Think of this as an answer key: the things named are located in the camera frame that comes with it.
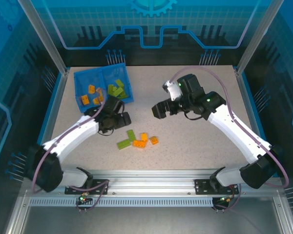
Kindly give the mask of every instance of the blue bin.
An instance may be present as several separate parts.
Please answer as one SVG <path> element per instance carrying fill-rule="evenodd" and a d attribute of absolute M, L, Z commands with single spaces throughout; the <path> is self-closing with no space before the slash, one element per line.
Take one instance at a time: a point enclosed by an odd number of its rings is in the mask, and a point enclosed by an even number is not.
<path fill-rule="evenodd" d="M 115 83 L 115 80 L 117 79 L 120 79 L 124 84 L 124 89 L 128 96 L 127 98 L 122 99 L 122 101 L 124 103 L 133 102 L 131 85 L 124 63 L 118 63 L 110 66 L 75 72 L 75 97 L 81 113 L 84 113 L 87 109 L 96 106 L 92 100 L 96 98 L 98 94 L 97 92 L 95 92 L 94 94 L 88 93 L 88 87 L 90 84 L 94 85 L 95 89 L 99 87 L 105 89 L 107 93 L 107 88 L 109 84 L 117 86 L 117 84 Z M 83 104 L 83 95 L 88 96 L 90 104 Z"/>

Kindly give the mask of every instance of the gear logo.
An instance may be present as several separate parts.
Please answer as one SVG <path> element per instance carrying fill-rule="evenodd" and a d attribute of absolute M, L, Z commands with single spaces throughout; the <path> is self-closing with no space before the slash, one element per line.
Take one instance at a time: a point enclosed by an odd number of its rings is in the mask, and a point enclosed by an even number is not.
<path fill-rule="evenodd" d="M 19 8 L 17 0 L 0 0 L 0 15 L 11 24 L 18 16 Z"/>
<path fill-rule="evenodd" d="M 136 10 L 137 14 L 142 13 L 143 16 L 166 14 L 167 9 L 172 9 L 172 5 L 177 3 L 177 0 L 129 0 L 132 10 Z"/>

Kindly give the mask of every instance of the yellow lego brick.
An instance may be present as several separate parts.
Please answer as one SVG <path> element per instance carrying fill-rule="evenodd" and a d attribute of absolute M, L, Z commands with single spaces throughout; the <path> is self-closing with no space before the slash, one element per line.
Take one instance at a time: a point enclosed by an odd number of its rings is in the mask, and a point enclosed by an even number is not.
<path fill-rule="evenodd" d="M 157 139 L 156 136 L 152 136 L 152 137 L 150 138 L 150 141 L 151 141 L 152 145 L 155 145 L 155 144 L 158 143 L 158 139 Z"/>
<path fill-rule="evenodd" d="M 141 133 L 141 141 L 147 142 L 147 133 Z"/>
<path fill-rule="evenodd" d="M 96 91 L 95 91 L 95 89 L 94 89 L 94 86 L 90 84 L 90 85 L 88 86 L 88 93 L 89 93 L 89 94 L 94 94 L 95 92 L 96 92 Z"/>
<path fill-rule="evenodd" d="M 87 95 L 82 96 L 82 102 L 84 105 L 88 105 L 90 103 Z"/>
<path fill-rule="evenodd" d="M 132 143 L 132 146 L 137 147 L 137 148 L 144 148 L 146 146 L 146 142 L 145 141 L 141 141 L 141 140 L 134 140 Z"/>
<path fill-rule="evenodd" d="M 98 100 L 97 97 L 95 99 L 93 99 L 93 104 L 95 104 L 95 105 L 99 105 L 100 104 L 100 102 L 99 102 L 99 100 Z"/>

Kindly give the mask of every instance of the speckled work surface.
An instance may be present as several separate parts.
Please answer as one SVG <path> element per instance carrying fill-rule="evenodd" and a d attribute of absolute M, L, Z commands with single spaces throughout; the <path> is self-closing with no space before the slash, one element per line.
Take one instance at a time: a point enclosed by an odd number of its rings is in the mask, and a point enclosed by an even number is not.
<path fill-rule="evenodd" d="M 169 98 L 162 85 L 184 66 L 127 67 L 134 102 L 126 104 L 132 124 L 115 130 L 111 136 L 96 134 L 79 145 L 64 161 L 65 166 L 81 166 L 89 170 L 173 170 L 207 169 L 246 164 L 238 148 L 215 126 L 201 119 L 190 121 L 182 113 L 156 119 L 152 106 Z M 250 126 L 232 66 L 207 66 L 225 83 L 233 111 Z M 58 136 L 82 115 L 75 100 L 76 71 L 90 67 L 71 68 L 66 83 L 53 137 Z M 217 80 L 205 71 L 183 72 L 195 74 L 206 93 L 216 91 L 225 97 Z M 150 141 L 145 149 L 129 146 L 118 150 L 116 143 L 127 139 L 126 131 L 133 129 L 137 138 L 147 132 L 157 136 L 159 143 Z"/>

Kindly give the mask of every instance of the green lego brick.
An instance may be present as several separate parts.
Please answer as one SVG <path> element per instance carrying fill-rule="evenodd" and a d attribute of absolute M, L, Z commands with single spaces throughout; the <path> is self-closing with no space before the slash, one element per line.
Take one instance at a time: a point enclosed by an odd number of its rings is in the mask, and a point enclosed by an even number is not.
<path fill-rule="evenodd" d="M 126 96 L 126 92 L 125 92 L 125 90 L 122 91 L 122 93 L 121 93 L 121 97 L 123 97 L 123 96 Z"/>
<path fill-rule="evenodd" d="M 135 136 L 133 130 L 128 130 L 128 131 L 127 131 L 127 135 L 128 135 L 128 137 L 129 137 L 129 140 L 130 140 L 130 141 L 134 141 L 134 140 L 136 139 L 136 136 Z"/>
<path fill-rule="evenodd" d="M 113 93 L 113 87 L 114 87 L 114 85 L 112 85 L 112 84 L 109 84 L 108 85 L 108 88 L 107 88 L 107 94 L 112 94 Z"/>
<path fill-rule="evenodd" d="M 115 83 L 119 86 L 119 87 L 124 87 L 124 84 L 122 83 L 122 81 L 120 79 L 117 79 L 115 81 Z"/>
<path fill-rule="evenodd" d="M 116 89 L 116 91 L 113 92 L 113 96 L 117 97 L 119 94 L 121 94 L 123 92 L 123 88 L 119 87 Z"/>
<path fill-rule="evenodd" d="M 126 140 L 123 140 L 123 141 L 117 143 L 117 147 L 119 150 L 122 150 L 123 148 L 126 148 L 130 145 L 131 145 L 131 143 L 130 143 L 129 139 L 126 139 Z"/>

